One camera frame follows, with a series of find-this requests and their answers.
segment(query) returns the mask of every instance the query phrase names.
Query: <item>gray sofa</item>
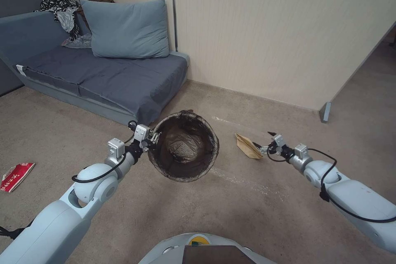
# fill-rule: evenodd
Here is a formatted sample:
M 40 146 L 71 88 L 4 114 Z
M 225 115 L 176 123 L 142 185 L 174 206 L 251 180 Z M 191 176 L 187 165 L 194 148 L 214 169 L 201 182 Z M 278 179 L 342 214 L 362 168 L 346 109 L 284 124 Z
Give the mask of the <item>gray sofa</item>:
M 88 33 L 80 18 L 78 22 L 82 34 Z M 186 80 L 185 54 L 101 58 L 91 49 L 60 46 L 67 37 L 50 12 L 1 18 L 0 59 L 27 87 L 124 125 L 157 119 Z

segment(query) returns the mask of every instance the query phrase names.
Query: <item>red snack bag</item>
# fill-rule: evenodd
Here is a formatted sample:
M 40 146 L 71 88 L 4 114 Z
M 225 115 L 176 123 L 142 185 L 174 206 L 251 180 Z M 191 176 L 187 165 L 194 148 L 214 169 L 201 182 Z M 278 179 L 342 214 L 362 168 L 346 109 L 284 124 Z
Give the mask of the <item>red snack bag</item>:
M 1 181 L 0 190 L 12 192 L 33 169 L 35 163 L 21 163 L 12 167 Z

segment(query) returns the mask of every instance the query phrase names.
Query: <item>black mesh trash bin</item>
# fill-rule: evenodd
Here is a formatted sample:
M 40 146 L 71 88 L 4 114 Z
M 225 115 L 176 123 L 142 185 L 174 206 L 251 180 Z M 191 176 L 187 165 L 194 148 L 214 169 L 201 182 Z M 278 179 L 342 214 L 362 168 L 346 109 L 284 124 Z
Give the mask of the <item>black mesh trash bin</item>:
M 177 182 L 192 182 L 205 175 L 219 153 L 212 127 L 191 111 L 164 118 L 153 132 L 160 136 L 148 157 L 159 172 Z

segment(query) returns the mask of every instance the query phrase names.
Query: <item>pillow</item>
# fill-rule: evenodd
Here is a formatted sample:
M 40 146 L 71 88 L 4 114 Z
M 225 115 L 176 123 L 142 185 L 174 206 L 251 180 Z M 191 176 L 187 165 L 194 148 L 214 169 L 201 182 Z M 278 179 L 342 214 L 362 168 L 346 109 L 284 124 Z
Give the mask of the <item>pillow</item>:
M 169 55 L 165 0 L 80 3 L 92 31 L 94 56 L 142 59 Z

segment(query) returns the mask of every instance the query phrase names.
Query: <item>beige carpet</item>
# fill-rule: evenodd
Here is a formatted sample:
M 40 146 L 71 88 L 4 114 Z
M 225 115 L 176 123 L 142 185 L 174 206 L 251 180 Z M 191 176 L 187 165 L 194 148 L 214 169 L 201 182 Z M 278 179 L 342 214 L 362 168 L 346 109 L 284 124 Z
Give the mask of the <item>beige carpet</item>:
M 92 221 L 68 263 L 137 263 L 159 241 L 184 232 L 236 240 L 278 263 L 395 263 L 291 165 L 251 160 L 234 133 L 261 144 L 281 132 L 335 156 L 338 168 L 396 203 L 396 51 L 382 44 L 334 100 L 330 122 L 316 112 L 188 81 L 161 117 L 193 109 L 220 140 L 213 169 L 177 183 L 143 156 Z M 11 194 L 0 193 L 0 225 L 29 223 L 71 185 L 71 176 L 102 162 L 106 143 L 127 139 L 115 122 L 23 87 L 0 98 L 0 171 L 37 163 Z M 0 251 L 11 240 L 0 238 Z

